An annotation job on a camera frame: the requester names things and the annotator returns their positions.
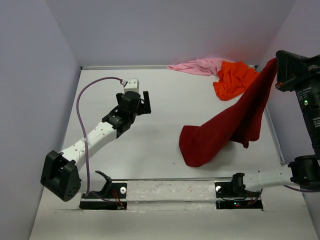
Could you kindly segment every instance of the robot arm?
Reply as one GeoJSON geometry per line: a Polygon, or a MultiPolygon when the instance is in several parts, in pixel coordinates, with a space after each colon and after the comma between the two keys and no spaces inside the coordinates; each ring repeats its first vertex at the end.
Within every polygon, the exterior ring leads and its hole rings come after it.
{"type": "MultiPolygon", "coordinates": [[[[232,181],[215,182],[217,197],[257,196],[263,188],[296,185],[305,190],[320,190],[320,56],[304,58],[285,51],[278,51],[276,88],[296,91],[303,118],[312,141],[315,155],[300,156],[277,169],[256,173],[236,173],[232,181]]],[[[134,123],[136,116],[150,114],[149,93],[140,98],[139,81],[131,79],[118,93],[116,106],[88,135],[60,153],[51,151],[45,158],[41,184],[61,198],[69,201],[76,193],[84,192],[87,177],[79,175],[85,164],[85,141],[88,155],[92,157],[103,146],[120,137],[134,123]]],[[[100,171],[92,174],[92,191],[110,190],[111,178],[100,171]]]]}
{"type": "MultiPolygon", "coordinates": [[[[67,202],[79,191],[84,191],[87,176],[79,176],[80,169],[86,163],[85,142],[88,143],[88,156],[91,158],[106,144],[120,137],[134,123],[136,116],[150,114],[149,93],[143,92],[144,100],[139,94],[139,81],[130,79],[124,86],[124,93],[118,93],[116,106],[87,135],[61,152],[51,151],[45,157],[41,175],[41,184],[67,202]]],[[[101,191],[111,179],[102,172],[92,174],[94,184],[92,191],[101,191]]]]}

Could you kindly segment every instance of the orange cloth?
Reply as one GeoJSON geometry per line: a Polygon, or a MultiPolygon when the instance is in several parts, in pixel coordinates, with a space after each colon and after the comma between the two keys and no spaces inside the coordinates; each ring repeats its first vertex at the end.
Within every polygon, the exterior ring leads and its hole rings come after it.
{"type": "Polygon", "coordinates": [[[213,83],[216,95],[228,101],[242,94],[259,75],[253,68],[243,62],[222,62],[218,72],[220,80],[213,83]]]}

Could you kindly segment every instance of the black bracket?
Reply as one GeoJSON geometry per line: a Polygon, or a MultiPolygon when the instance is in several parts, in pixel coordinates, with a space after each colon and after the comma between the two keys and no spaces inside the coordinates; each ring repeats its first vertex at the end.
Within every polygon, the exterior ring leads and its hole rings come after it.
{"type": "Polygon", "coordinates": [[[243,185],[242,181],[243,176],[240,174],[243,173],[235,174],[236,177],[232,178],[232,181],[216,181],[214,185],[218,190],[215,193],[215,196],[217,198],[249,198],[251,196],[257,198],[259,196],[259,192],[244,190],[245,185],[243,185]]]}
{"type": "Polygon", "coordinates": [[[275,87],[282,92],[295,91],[296,85],[319,76],[320,55],[305,57],[284,50],[277,51],[275,55],[277,60],[275,87]]]}
{"type": "Polygon", "coordinates": [[[306,190],[320,189],[320,166],[315,155],[299,156],[288,164],[295,184],[306,190]]]}
{"type": "Polygon", "coordinates": [[[116,106],[108,115],[102,118],[102,122],[107,122],[116,130],[116,137],[120,137],[125,131],[130,129],[135,122],[136,116],[150,114],[150,99],[147,91],[143,92],[144,99],[134,91],[117,93],[116,106]]]}
{"type": "Polygon", "coordinates": [[[64,202],[72,199],[81,186],[75,163],[56,151],[49,152],[44,160],[40,182],[64,202]]]}
{"type": "Polygon", "coordinates": [[[108,192],[97,192],[99,197],[108,199],[110,202],[105,202],[92,193],[89,193],[88,196],[82,194],[79,208],[82,210],[125,210],[127,209],[128,203],[122,201],[122,206],[120,206],[119,203],[116,202],[114,196],[114,193],[116,192],[120,199],[126,199],[127,193],[121,193],[120,191],[122,187],[127,189],[127,183],[115,181],[112,183],[112,187],[108,192]]]}
{"type": "Polygon", "coordinates": [[[112,188],[112,179],[111,177],[109,177],[108,175],[104,174],[102,171],[95,171],[97,174],[100,174],[101,176],[104,177],[105,179],[105,184],[102,188],[101,191],[97,191],[95,192],[96,194],[98,194],[98,196],[104,198],[105,196],[107,196],[110,191],[111,191],[111,188],[112,188]]]}

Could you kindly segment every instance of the pink cloth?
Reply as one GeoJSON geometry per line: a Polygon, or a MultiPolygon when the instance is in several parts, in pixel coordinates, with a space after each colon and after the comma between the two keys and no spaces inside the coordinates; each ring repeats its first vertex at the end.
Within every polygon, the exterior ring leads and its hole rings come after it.
{"type": "Polygon", "coordinates": [[[180,63],[174,66],[168,66],[167,69],[188,74],[210,76],[211,74],[217,75],[221,70],[222,62],[234,63],[234,61],[223,58],[203,58],[195,61],[188,61],[187,63],[180,63]]]}

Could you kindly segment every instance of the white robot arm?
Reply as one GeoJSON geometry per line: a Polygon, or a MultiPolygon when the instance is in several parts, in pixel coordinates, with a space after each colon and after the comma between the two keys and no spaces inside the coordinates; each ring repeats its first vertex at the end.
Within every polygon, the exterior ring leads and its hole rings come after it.
{"type": "Polygon", "coordinates": [[[293,162],[270,171],[236,173],[231,181],[215,182],[217,198],[259,197],[261,189],[293,185],[299,192],[320,190],[320,166],[315,155],[296,157],[293,162]]]}
{"type": "MultiPolygon", "coordinates": [[[[84,192],[87,176],[79,176],[80,169],[86,163],[85,142],[88,144],[88,158],[91,158],[106,144],[120,137],[134,123],[136,116],[150,114],[149,93],[143,92],[144,99],[139,94],[138,79],[130,79],[124,86],[124,93],[116,95],[118,106],[87,135],[72,146],[61,152],[51,151],[45,158],[41,184],[67,202],[79,191],[84,192]]],[[[91,174],[91,191],[101,191],[111,178],[96,171],[91,174]]]]}

